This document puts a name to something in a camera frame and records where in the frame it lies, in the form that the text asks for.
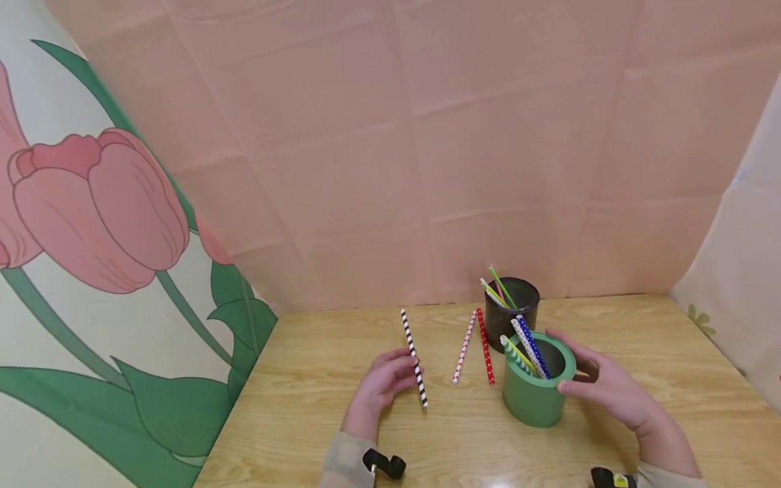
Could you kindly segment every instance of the green container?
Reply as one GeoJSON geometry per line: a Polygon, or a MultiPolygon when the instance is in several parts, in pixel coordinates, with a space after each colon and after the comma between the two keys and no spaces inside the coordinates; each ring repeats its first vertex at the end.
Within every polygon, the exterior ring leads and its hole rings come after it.
{"type": "MultiPolygon", "coordinates": [[[[547,334],[532,331],[532,337],[551,379],[531,376],[523,372],[509,356],[505,356],[505,389],[502,396],[507,409],[516,419],[532,427],[552,427],[562,419],[566,399],[556,390],[556,385],[563,379],[575,377],[575,356],[560,340],[547,334]]],[[[510,337],[510,340],[526,355],[517,335],[510,337]]]]}

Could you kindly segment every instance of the sleeve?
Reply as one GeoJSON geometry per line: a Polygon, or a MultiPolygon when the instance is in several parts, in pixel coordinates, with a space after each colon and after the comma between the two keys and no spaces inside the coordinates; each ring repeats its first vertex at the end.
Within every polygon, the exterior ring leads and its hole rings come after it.
{"type": "Polygon", "coordinates": [[[374,475],[363,465],[363,454],[377,449],[374,442],[339,432],[333,437],[323,462],[318,488],[372,488],[374,475]]]}
{"type": "Polygon", "coordinates": [[[708,488],[708,486],[702,479],[677,475],[641,462],[637,467],[637,488],[708,488]]]}

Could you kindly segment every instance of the black clip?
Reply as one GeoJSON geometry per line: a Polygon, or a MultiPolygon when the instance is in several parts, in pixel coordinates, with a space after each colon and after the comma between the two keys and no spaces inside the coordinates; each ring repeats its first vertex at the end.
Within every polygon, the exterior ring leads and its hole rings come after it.
{"type": "Polygon", "coordinates": [[[401,479],[404,475],[404,470],[407,468],[407,463],[400,457],[393,456],[388,461],[388,458],[373,449],[369,449],[363,455],[363,464],[372,474],[374,474],[376,468],[380,468],[381,471],[385,471],[385,474],[390,479],[401,479]]]}
{"type": "Polygon", "coordinates": [[[592,468],[591,481],[594,482],[594,488],[637,488],[634,476],[617,476],[607,468],[592,468]]]}

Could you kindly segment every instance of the hand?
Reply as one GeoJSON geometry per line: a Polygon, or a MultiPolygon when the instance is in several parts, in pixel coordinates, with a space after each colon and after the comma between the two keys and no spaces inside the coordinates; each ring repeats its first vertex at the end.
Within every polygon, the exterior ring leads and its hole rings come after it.
{"type": "Polygon", "coordinates": [[[376,443],[380,413],[393,402],[396,393],[417,384],[417,362],[406,347],[378,356],[353,395],[342,431],[376,443]]]}
{"type": "Polygon", "coordinates": [[[574,381],[562,381],[558,391],[602,405],[637,436],[640,460],[690,478],[700,478],[694,452],[680,426],[654,398],[617,362],[581,346],[565,334],[548,329],[575,355],[574,381]]]}
{"type": "Polygon", "coordinates": [[[558,391],[593,401],[636,432],[662,411],[661,405],[613,359],[582,346],[557,330],[546,333],[559,339],[575,355],[578,371],[573,381],[562,381],[558,391]]]}

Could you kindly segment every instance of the black cup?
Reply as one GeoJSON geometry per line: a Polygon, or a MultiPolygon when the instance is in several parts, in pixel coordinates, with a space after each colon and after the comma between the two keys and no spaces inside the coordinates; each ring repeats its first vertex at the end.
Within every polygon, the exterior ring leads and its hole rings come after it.
{"type": "MultiPolygon", "coordinates": [[[[493,298],[488,296],[487,292],[483,292],[486,298],[486,335],[488,337],[488,343],[493,349],[504,354],[505,348],[501,345],[499,336],[505,335],[512,337],[515,335],[515,329],[512,328],[510,320],[514,319],[516,315],[523,315],[526,319],[526,324],[529,329],[534,330],[537,326],[537,306],[540,304],[540,292],[533,284],[520,278],[501,277],[502,284],[507,288],[507,293],[510,294],[512,300],[518,306],[517,309],[504,308],[501,305],[497,305],[493,298]]],[[[488,284],[494,291],[498,292],[498,285],[495,281],[488,284]]]]}

